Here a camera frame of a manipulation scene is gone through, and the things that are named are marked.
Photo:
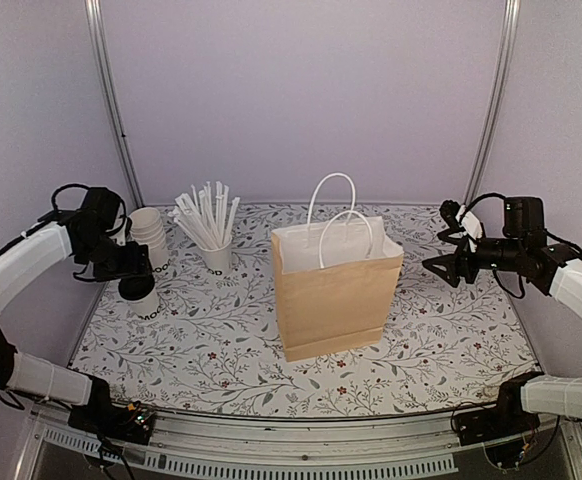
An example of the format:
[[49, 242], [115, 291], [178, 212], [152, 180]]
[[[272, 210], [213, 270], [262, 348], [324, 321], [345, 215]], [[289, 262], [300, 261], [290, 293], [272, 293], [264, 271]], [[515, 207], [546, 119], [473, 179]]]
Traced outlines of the white paper coffee cup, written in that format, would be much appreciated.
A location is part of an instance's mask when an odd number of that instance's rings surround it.
[[152, 291], [145, 297], [137, 300], [127, 300], [126, 303], [143, 320], [155, 319], [162, 312], [159, 295]]

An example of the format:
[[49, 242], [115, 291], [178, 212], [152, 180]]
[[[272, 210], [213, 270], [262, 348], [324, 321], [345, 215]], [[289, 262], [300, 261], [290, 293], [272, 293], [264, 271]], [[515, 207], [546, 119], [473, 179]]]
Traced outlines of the brown paper bag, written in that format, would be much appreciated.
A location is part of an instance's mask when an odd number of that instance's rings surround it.
[[349, 208], [271, 233], [277, 324], [287, 361], [380, 341], [404, 250], [380, 216]]

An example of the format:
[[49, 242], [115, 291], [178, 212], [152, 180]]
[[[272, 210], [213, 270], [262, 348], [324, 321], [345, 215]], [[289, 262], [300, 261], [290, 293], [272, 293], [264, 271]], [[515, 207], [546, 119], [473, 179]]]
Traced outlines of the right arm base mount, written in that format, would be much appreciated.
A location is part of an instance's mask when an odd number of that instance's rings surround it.
[[[513, 377], [500, 385], [496, 404], [481, 406], [478, 410], [451, 415], [450, 426], [462, 446], [502, 439], [508, 436], [531, 432], [540, 426], [537, 414], [522, 408], [521, 389], [540, 372], [529, 372]], [[530, 444], [518, 441], [513, 446], [496, 446], [487, 449], [487, 459], [496, 467], [517, 468], [522, 465]]]

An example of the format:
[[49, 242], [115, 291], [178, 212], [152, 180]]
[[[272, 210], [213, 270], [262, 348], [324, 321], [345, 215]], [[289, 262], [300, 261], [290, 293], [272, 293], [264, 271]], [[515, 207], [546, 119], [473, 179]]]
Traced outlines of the black cup lid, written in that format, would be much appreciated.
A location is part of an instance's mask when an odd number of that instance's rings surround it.
[[118, 292], [126, 301], [140, 301], [151, 294], [155, 289], [153, 276], [143, 276], [121, 279], [118, 284]]

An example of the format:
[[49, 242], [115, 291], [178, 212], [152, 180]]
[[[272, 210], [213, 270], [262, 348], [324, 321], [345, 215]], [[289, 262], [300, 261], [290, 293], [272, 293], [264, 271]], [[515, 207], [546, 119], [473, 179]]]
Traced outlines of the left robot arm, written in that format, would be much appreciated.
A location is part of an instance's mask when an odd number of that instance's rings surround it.
[[[71, 259], [90, 271], [84, 283], [152, 281], [148, 249], [126, 242], [130, 220], [125, 201], [106, 187], [81, 185], [85, 195], [74, 210], [51, 203], [48, 213], [0, 249], [0, 316], [27, 287], [55, 265]], [[0, 327], [0, 391], [26, 393], [81, 407], [82, 419], [99, 434], [119, 426], [106, 382], [20, 352]]]

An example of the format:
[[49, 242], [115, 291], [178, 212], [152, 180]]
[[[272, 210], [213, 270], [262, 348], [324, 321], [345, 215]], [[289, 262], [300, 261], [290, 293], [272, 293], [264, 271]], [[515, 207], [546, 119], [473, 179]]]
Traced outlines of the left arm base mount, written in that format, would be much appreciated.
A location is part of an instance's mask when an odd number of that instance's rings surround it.
[[88, 402], [71, 407], [68, 425], [95, 434], [110, 452], [119, 452], [112, 440], [147, 446], [155, 425], [155, 411], [140, 401], [116, 406], [111, 399], [109, 384], [93, 376], [90, 380]]

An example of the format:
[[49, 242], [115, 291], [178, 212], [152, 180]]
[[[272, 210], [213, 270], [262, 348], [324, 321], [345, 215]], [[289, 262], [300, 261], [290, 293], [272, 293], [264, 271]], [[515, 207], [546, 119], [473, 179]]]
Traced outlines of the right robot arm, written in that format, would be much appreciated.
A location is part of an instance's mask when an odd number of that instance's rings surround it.
[[[446, 200], [439, 213], [447, 227], [438, 237], [454, 249], [424, 260], [426, 270], [452, 287], [474, 283], [481, 271], [495, 280], [511, 273], [518, 280], [514, 298], [533, 288], [582, 321], [582, 247], [546, 227], [541, 198], [490, 192], [468, 204]], [[533, 414], [582, 420], [582, 378], [518, 375], [500, 385], [489, 414], [488, 427], [498, 436]]]

